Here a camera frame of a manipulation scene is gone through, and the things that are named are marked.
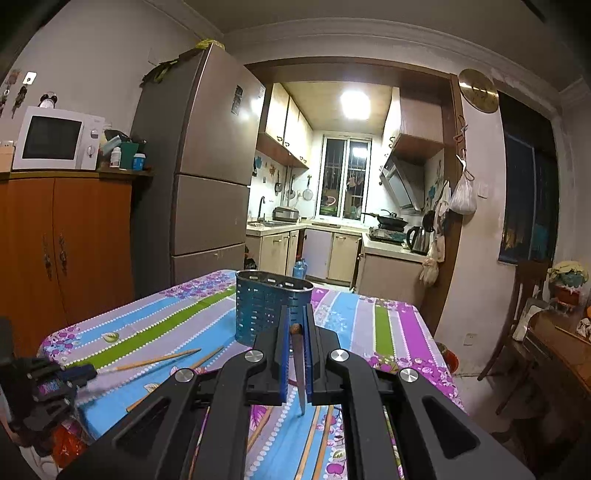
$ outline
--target microwave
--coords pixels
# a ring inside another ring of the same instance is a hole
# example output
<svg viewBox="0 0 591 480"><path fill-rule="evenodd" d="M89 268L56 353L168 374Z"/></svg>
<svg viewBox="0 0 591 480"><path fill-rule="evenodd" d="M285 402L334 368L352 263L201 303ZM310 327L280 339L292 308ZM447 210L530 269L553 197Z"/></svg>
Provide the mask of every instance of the microwave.
<svg viewBox="0 0 591 480"><path fill-rule="evenodd" d="M27 108L13 170L95 170L105 119L53 108Z"/></svg>

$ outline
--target refrigerator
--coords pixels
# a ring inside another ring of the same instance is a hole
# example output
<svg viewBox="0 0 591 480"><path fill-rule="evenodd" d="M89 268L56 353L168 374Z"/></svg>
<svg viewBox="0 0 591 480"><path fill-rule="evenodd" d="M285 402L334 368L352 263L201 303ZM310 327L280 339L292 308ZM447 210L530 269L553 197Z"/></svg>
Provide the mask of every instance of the refrigerator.
<svg viewBox="0 0 591 480"><path fill-rule="evenodd" d="M243 267L264 96L261 82L215 45L144 85L131 136L147 140L154 176L138 182L132 203L138 298Z"/></svg>

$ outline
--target knife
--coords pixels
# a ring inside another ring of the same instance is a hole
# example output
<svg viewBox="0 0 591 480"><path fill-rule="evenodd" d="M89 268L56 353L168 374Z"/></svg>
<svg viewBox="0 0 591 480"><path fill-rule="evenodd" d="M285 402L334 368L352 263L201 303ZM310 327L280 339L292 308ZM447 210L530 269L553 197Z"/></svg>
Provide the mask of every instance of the knife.
<svg viewBox="0 0 591 480"><path fill-rule="evenodd" d="M300 399L300 410L303 415L306 412L306 379L304 378L304 336L299 323L290 327L291 347L294 354L295 383Z"/></svg>

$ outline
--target upper cabinet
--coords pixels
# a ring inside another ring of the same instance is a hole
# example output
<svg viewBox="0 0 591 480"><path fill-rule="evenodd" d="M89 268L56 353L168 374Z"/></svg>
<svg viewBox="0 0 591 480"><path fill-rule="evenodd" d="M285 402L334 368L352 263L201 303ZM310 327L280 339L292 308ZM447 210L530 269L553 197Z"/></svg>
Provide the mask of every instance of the upper cabinet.
<svg viewBox="0 0 591 480"><path fill-rule="evenodd" d="M265 96L265 105L263 111L268 105L268 114L265 120L265 132L276 142L283 144L285 134L285 119L287 117L287 108L290 103L290 96L280 83L274 83L269 90L270 95Z"/></svg>
<svg viewBox="0 0 591 480"><path fill-rule="evenodd" d="M384 125L384 157L422 165L443 148L441 106L400 95L392 90L392 102Z"/></svg>
<svg viewBox="0 0 591 480"><path fill-rule="evenodd" d="M286 167L308 168L310 125L280 83L265 87L256 149Z"/></svg>

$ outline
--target kitchen counter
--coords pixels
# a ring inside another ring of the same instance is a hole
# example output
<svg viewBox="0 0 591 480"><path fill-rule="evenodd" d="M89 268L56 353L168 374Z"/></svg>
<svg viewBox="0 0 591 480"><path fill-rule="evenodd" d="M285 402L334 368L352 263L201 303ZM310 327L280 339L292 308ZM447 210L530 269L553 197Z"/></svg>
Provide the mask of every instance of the kitchen counter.
<svg viewBox="0 0 591 480"><path fill-rule="evenodd" d="M285 223L277 226L246 226L246 234L248 236L267 236L276 235L278 233L292 232L293 230L302 230L309 228L311 230L321 230L323 232L342 233L344 235L361 236L362 233L367 232L369 228L354 227L349 225L334 226L334 223L321 222L318 220L302 220L297 223Z"/></svg>
<svg viewBox="0 0 591 480"><path fill-rule="evenodd" d="M419 255L409 250L402 248L400 245L389 244L387 242L377 242L371 240L367 233L361 235L363 239L363 248L366 254L377 255L379 257L395 258L398 260L406 260L408 262L416 262L422 264L426 255Z"/></svg>

